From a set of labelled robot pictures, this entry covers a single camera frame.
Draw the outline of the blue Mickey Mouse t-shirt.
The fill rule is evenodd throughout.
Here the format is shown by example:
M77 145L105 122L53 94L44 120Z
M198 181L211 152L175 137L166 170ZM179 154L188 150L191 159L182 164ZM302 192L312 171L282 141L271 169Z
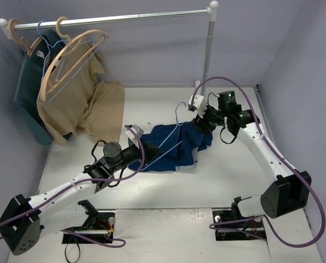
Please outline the blue Mickey Mouse t-shirt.
M141 138L162 149L162 153L141 171L166 172L193 166L195 158L192 152L203 151L211 146L213 135L202 133L192 122L183 122L179 125L156 125Z

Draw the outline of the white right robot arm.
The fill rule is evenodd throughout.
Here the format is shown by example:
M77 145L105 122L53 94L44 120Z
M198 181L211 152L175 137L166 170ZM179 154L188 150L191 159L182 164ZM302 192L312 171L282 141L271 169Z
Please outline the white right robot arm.
M268 188L259 196L240 197L237 208L230 211L231 222L242 226L251 216L267 215L275 219L306 206L309 190L298 178L302 176L308 184L308 172L289 169L284 157L275 154L275 145L266 136L260 120L252 110L242 110L236 103L235 93L220 93L219 108L208 105L201 95L191 95L188 109L197 112L194 125L202 132L210 134L217 126L228 130L235 139L242 142L255 158L265 174Z

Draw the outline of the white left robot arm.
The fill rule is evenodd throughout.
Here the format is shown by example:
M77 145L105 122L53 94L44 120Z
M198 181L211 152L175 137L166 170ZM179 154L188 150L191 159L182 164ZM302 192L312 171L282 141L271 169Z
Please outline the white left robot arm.
M146 142L137 125L127 126L129 146L106 142L103 156L68 182L31 197L13 197L0 217L0 234L13 255L21 255L43 237L73 227L90 230L97 223L97 211L89 198L115 182L114 174L138 161L137 171L162 150Z

